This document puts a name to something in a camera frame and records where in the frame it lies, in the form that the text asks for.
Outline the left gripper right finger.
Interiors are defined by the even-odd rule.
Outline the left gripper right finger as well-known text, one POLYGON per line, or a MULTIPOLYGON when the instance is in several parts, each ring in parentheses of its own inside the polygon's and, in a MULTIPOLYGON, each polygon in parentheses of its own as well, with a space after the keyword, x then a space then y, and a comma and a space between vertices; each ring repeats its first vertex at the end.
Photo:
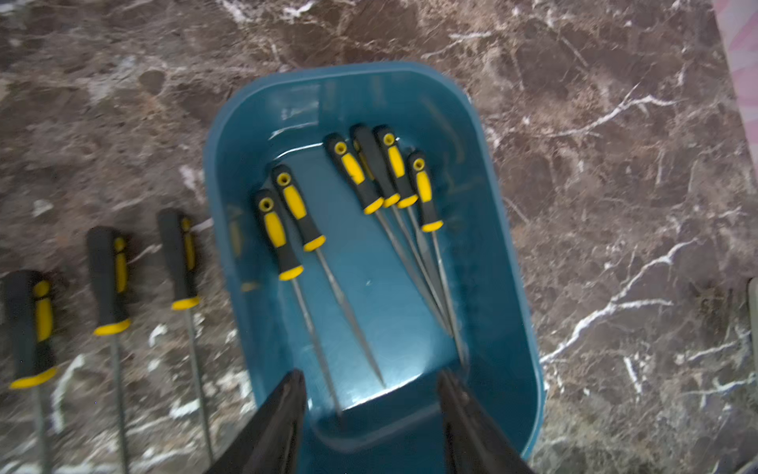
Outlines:
POLYGON ((446 473, 535 473, 465 383, 449 369, 438 375, 437 394, 446 473))

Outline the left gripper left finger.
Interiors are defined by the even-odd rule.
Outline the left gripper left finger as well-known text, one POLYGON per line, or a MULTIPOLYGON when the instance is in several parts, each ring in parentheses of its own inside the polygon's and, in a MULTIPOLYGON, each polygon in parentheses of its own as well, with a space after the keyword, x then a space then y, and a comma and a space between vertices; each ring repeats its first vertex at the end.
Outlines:
POLYGON ((305 375, 286 373, 209 473, 294 473, 307 409, 305 375))

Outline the yellow black file tool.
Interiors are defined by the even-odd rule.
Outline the yellow black file tool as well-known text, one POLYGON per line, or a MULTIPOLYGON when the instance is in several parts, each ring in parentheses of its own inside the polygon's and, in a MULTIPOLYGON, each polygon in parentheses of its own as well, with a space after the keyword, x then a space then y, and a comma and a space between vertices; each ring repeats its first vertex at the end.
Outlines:
POLYGON ((193 309, 199 306, 201 299, 195 284, 197 270, 197 253, 193 234, 191 234, 191 219, 181 209, 167 207, 157 213, 157 224, 161 238, 162 251, 169 276, 173 282, 174 298, 171 308, 184 314, 189 335, 189 360, 193 372, 193 387, 199 401, 199 420, 203 430, 208 464, 213 466, 214 453, 203 392, 203 374, 197 354, 197 337, 195 337, 195 322, 193 309))

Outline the teal plastic storage box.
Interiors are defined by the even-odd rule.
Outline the teal plastic storage box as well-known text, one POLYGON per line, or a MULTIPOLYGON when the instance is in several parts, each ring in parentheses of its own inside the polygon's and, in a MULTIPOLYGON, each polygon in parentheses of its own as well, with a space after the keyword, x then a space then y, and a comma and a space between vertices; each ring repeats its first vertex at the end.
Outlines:
POLYGON ((205 185, 257 401, 292 369, 305 375, 299 472, 444 472, 442 369, 456 371, 510 445, 531 454, 545 405, 538 348, 479 115, 452 80, 410 62, 257 79, 213 122, 205 185), (409 277, 415 261, 400 260, 326 152, 328 135, 355 124, 390 126, 404 153, 428 158, 467 369, 409 277), (253 203, 280 164, 326 236, 313 255, 284 223, 304 268, 295 282, 280 279, 253 203))

